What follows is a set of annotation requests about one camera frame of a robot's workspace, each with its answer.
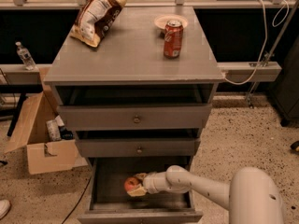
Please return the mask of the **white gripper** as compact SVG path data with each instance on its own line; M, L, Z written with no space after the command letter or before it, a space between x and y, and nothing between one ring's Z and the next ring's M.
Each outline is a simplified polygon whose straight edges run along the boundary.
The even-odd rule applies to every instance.
M166 180L165 172L160 173L139 173L135 174L135 178L143 181L143 186L138 185L131 190L127 191L127 194L131 197L145 196L147 193L155 194L162 191L166 191L168 188L168 181Z

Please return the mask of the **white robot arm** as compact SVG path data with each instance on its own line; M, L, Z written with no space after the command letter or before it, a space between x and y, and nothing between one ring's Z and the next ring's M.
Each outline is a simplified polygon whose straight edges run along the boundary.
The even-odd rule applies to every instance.
M192 190L226 209L229 224L284 224L286 217L273 179L254 167L240 169L225 184L172 165L164 172L133 175L124 181L124 189L132 197Z

